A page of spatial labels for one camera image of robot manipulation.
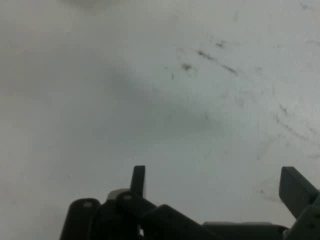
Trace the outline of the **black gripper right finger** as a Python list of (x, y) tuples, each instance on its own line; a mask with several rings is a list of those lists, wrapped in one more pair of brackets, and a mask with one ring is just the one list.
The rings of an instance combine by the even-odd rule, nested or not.
[(284, 234), (285, 240), (320, 238), (320, 191), (296, 168), (281, 168), (279, 197), (295, 222)]

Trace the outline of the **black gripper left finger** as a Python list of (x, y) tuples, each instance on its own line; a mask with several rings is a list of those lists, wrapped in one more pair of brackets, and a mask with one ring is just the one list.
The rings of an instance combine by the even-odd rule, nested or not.
[(106, 201), (75, 200), (69, 206), (61, 240), (216, 240), (192, 219), (144, 198), (146, 168), (133, 168), (129, 188), (113, 190)]

